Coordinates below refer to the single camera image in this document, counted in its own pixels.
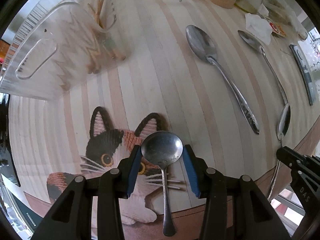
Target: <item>phone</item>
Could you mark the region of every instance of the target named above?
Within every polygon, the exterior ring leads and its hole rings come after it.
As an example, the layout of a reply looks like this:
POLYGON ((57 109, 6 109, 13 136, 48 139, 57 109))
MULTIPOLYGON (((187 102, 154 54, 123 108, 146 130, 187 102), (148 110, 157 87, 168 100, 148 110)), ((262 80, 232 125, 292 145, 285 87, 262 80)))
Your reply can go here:
POLYGON ((296 62, 299 66, 304 84, 306 86, 307 95, 309 98, 309 104, 312 106, 316 101, 317 92, 316 92, 316 88, 312 82, 309 64, 308 64, 305 56, 303 55, 303 52, 301 51, 301 49, 299 49, 298 46, 291 44, 289 47, 292 50, 293 55, 296 59, 296 62))

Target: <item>plastic bag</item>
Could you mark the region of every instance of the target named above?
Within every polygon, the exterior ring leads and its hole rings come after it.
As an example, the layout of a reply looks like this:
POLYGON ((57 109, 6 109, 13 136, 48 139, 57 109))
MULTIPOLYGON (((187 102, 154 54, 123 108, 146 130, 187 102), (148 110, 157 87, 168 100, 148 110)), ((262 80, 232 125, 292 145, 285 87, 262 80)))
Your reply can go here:
POLYGON ((305 40, 308 37, 306 29, 288 4, 290 0, 263 0, 262 3, 268 9, 270 19, 278 23, 291 24, 302 39, 305 40))

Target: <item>spoon handle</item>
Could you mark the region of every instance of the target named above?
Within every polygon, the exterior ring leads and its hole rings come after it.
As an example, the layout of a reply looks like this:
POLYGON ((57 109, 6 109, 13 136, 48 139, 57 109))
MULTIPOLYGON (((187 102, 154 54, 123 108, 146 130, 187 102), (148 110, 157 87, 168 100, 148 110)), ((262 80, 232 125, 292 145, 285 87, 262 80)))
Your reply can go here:
POLYGON ((171 209, 169 204, 168 186, 167 186, 167 168, 161 169, 163 184, 163 200, 164 200, 164 218, 162 233, 165 236, 174 236, 176 229, 173 224, 171 209))
POLYGON ((222 76, 224 77, 225 81, 231 87, 234 95, 236 96, 237 101, 238 101, 238 103, 240 105, 240 108, 242 110, 242 113, 244 114, 244 117, 247 119, 247 121, 248 121, 249 125, 251 126, 252 130, 256 134, 259 134, 260 130, 259 130, 258 121, 255 118, 255 116, 253 115, 251 109, 249 108, 249 106, 247 104, 247 101, 245 100, 244 96, 241 94, 241 92, 236 87, 234 82, 229 78, 228 74, 225 72, 223 67, 213 57, 208 56, 207 60, 209 61, 210 64, 216 66, 218 68, 218 70, 220 70, 220 72, 221 72, 222 76))
POLYGON ((278 79, 278 76, 277 76, 277 74, 275 73, 275 71, 273 70, 273 67, 271 66, 269 60, 267 59, 267 56, 266 56, 266 54, 265 54, 265 52, 264 52, 264 49, 263 49, 263 48, 262 48, 262 49, 260 48, 260 50, 261 50, 261 53, 262 53, 262 55, 263 55, 264 60, 266 61, 268 67, 270 68, 273 76, 276 78, 276 81, 277 81, 277 84, 278 84, 280 93, 281 93, 282 98, 283 98, 284 105, 286 105, 286 104, 288 103, 288 98, 287 98, 287 95, 286 95, 286 93, 285 93, 285 91, 284 91, 284 88, 283 88, 283 86, 281 85, 281 83, 280 83, 280 81, 279 81, 279 79, 278 79))
MULTIPOLYGON (((283 133, 280 133, 279 134, 279 138, 278 138, 280 143, 281 143, 281 148, 283 146, 283 141, 282 141, 283 140, 283 136, 284 136, 283 133)), ((273 172, 273 176, 272 176, 269 188, 268 188, 268 192, 267 192, 267 199, 268 199, 269 202, 271 202, 271 200, 272 200, 271 199, 271 195, 272 195, 273 188, 274 188, 274 186, 276 184, 276 179, 278 177, 279 168, 280 168, 280 161, 278 160, 276 168, 275 168, 275 171, 273 172)))

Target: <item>spoon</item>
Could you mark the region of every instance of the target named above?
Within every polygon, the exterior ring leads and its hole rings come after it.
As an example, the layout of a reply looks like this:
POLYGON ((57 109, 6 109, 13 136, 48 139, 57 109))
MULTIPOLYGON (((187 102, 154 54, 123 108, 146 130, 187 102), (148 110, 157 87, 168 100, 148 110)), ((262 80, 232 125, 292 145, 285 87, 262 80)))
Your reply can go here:
MULTIPOLYGON (((279 124, 278 124, 278 128, 277 128, 277 137, 278 137, 278 139, 279 139, 279 141, 281 143, 281 147, 282 147, 282 138, 284 136, 284 128, 285 128, 285 121, 286 121, 285 118, 287 116, 287 112, 289 111, 289 109, 290 109, 289 104, 286 104, 284 109, 282 110, 281 118, 280 118, 280 121, 279 121, 279 124)), ((276 179, 277 179, 277 176, 278 176, 279 168, 280 168, 280 161, 278 160, 276 168, 275 168, 275 171, 273 172, 273 176, 272 176, 272 179, 271 179, 271 182, 270 182, 270 186, 269 186, 268 192, 267 192, 268 201, 271 201, 271 195, 272 195, 272 191, 273 191, 273 188, 275 186, 275 183, 276 183, 276 179)))
POLYGON ((217 69, 221 72, 226 83, 230 86, 234 95, 236 96, 244 117, 247 119, 252 130, 256 134, 259 134, 260 130, 258 122, 251 109, 249 108, 247 101, 245 100, 239 89, 236 87, 234 82, 229 78, 223 67, 217 62, 217 50, 209 35, 196 26, 188 25, 186 28, 186 36, 189 46, 194 54, 196 54, 196 56, 202 61, 216 66, 217 69))
MULTIPOLYGON (((276 78, 276 82, 278 84, 278 87, 280 89, 280 93, 282 95, 283 102, 284 102, 284 109, 282 110, 282 113, 281 113, 281 119, 284 118, 284 121, 281 122, 281 124, 283 125, 281 131, 282 131, 283 135, 285 136, 287 131, 288 131, 289 124, 290 124, 291 108, 290 108, 290 105, 288 104, 288 98, 287 98, 287 95, 286 95, 286 93, 285 93, 285 91, 283 89, 283 86, 281 85, 281 83, 280 83, 275 71, 273 70, 270 62, 268 61, 262 44, 253 35, 251 35, 249 33, 246 33, 246 32, 241 31, 241 30, 238 30, 238 33, 239 33, 240 37, 246 43, 248 43, 252 48, 254 48, 255 50, 257 50, 258 52, 260 52, 263 55, 263 58, 265 59, 265 61, 266 61, 267 65, 268 65, 268 67, 270 68, 273 76, 276 78)), ((278 140, 282 140, 281 138, 279 138, 279 133, 278 132, 277 132, 277 137, 278 137, 278 140)))
POLYGON ((178 136, 168 131, 158 131, 148 135, 141 144, 143 157, 153 165, 158 165, 162 173, 164 218, 162 233, 174 236, 173 224, 167 187, 167 167, 177 161, 182 154, 182 142, 178 136))

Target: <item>cat eye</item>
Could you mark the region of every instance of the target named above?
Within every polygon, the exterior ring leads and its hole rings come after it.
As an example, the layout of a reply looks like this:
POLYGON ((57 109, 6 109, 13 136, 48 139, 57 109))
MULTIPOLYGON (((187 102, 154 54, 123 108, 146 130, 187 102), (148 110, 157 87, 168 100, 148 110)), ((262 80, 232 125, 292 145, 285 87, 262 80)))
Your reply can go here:
POLYGON ((140 163, 138 175, 142 175, 146 171, 146 166, 144 163, 140 163))
POLYGON ((109 154, 104 153, 101 155, 101 162, 103 166, 111 167, 113 165, 113 158, 109 154))

